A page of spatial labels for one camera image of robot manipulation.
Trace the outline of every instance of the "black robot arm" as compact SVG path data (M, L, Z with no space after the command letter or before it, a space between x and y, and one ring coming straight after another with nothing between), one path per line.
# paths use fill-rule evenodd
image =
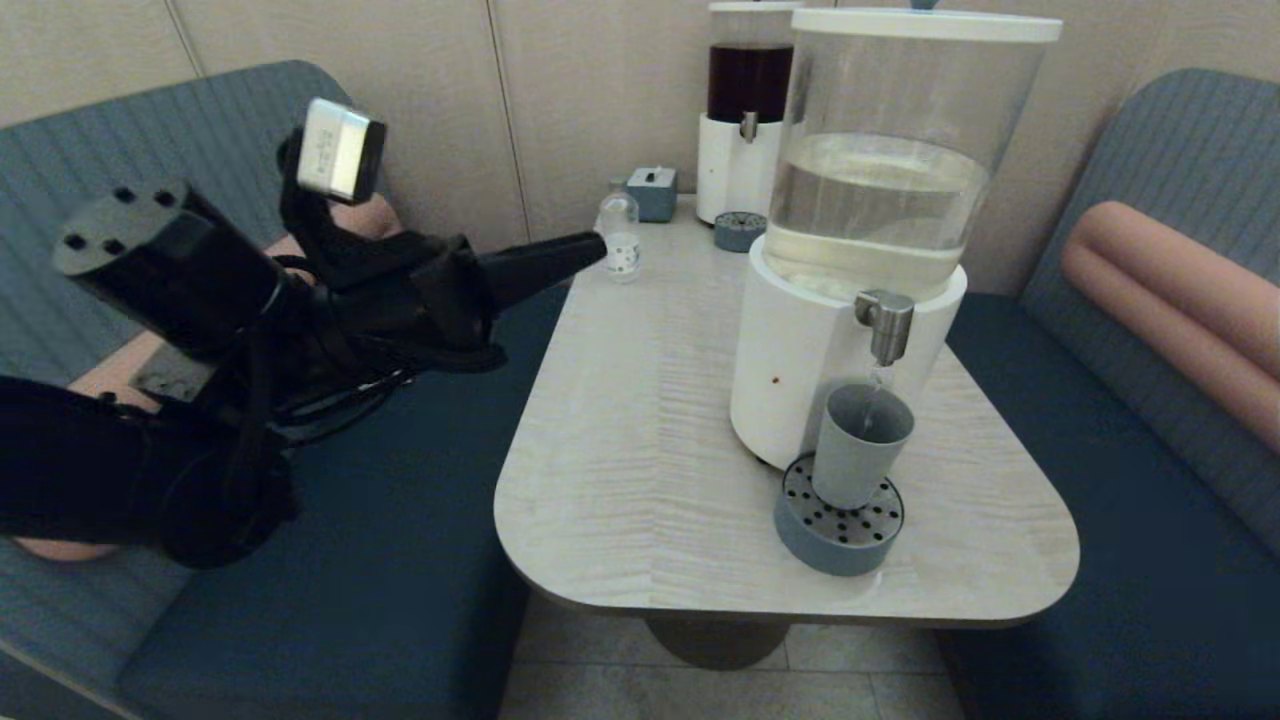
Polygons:
M364 123L357 163L335 160L353 155L334 118ZM166 341L131 380L161 410L0 382L0 534L243 557L297 511L282 428L344 414L340 429L417 373L502 365L498 314L604 256L590 232L477 256L462 236L339 228L328 200L371 193L379 128L314 101L282 146L280 214L306 259L268 258L180 179L116 188L64 225L55 268Z

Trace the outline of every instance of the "drink dispenser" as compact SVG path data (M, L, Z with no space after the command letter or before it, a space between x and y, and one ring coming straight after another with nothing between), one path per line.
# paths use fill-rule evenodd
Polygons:
M804 3L712 3L707 111L698 132L698 217L769 209L791 76L791 12Z
M822 400L890 366L914 402L968 279L960 255L1047 45L1046 18L805 9L769 227L750 252L731 418L767 462Z

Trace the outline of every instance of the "blue upholstered bench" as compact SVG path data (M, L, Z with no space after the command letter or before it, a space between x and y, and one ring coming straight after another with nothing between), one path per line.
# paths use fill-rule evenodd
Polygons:
M947 342L1080 537L1043 615L940 633L972 720L1280 717L1280 457L1060 273L1076 219L1119 200L1280 282L1277 96L1208 70L1139 91L1021 299L960 309Z
M314 96L349 102L279 63L0 131L0 372L65 384L140 331L49 263L59 224L113 187L186 177L280 238L275 147ZM493 488L564 295L499 320L503 369L424 375L300 452L302 516L239 564L129 548L61 566L0 542L0 716L494 717L527 589Z

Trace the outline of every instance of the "white table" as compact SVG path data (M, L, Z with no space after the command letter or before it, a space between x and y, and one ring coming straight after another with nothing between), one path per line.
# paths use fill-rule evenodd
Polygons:
M783 633L1007 626L1066 592L1071 515L950 348L892 471L906 524L884 564L837 578L796 560L773 529L781 473L728 420L746 256L713 246L691 196L641 231L639 281L575 281L498 480L498 536L535 588L589 612Z

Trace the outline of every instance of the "lid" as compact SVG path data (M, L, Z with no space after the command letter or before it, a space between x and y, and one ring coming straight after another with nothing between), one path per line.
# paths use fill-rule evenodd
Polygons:
M1047 44L1057 42L1062 35L1062 20L897 8L800 9L791 15L791 29L916 40Z
M781 13L799 10L804 3L712 3L707 6L713 13Z

